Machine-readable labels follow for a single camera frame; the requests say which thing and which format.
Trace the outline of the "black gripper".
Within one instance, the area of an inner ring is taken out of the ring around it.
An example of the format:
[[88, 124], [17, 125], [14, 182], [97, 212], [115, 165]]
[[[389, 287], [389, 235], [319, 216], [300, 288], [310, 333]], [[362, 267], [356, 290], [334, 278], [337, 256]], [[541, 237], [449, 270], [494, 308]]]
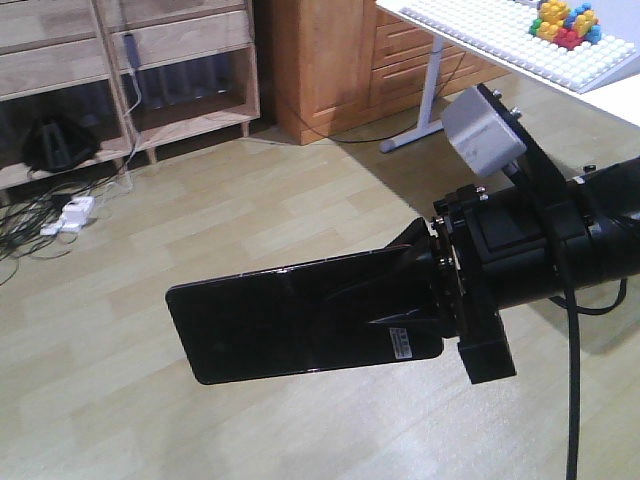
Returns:
[[338, 259], [323, 301], [360, 325], [457, 338], [474, 384], [511, 377], [500, 310], [562, 291], [535, 211], [515, 188], [483, 199], [474, 185], [434, 210], [436, 238], [419, 217], [385, 248]]

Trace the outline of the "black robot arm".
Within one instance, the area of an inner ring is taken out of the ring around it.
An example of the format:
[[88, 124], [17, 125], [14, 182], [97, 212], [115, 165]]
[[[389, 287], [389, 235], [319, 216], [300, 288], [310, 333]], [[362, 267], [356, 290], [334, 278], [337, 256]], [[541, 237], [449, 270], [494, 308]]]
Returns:
[[393, 268], [350, 284], [337, 299], [425, 273], [438, 311], [388, 318], [401, 328], [457, 337], [470, 380], [513, 376], [499, 312], [546, 298], [571, 319], [583, 313], [577, 289], [625, 283], [639, 271], [639, 163], [629, 160], [572, 180], [547, 165], [541, 177], [514, 170], [512, 187], [483, 199], [463, 187], [435, 205], [431, 223], [412, 222], [397, 238], [405, 253]]

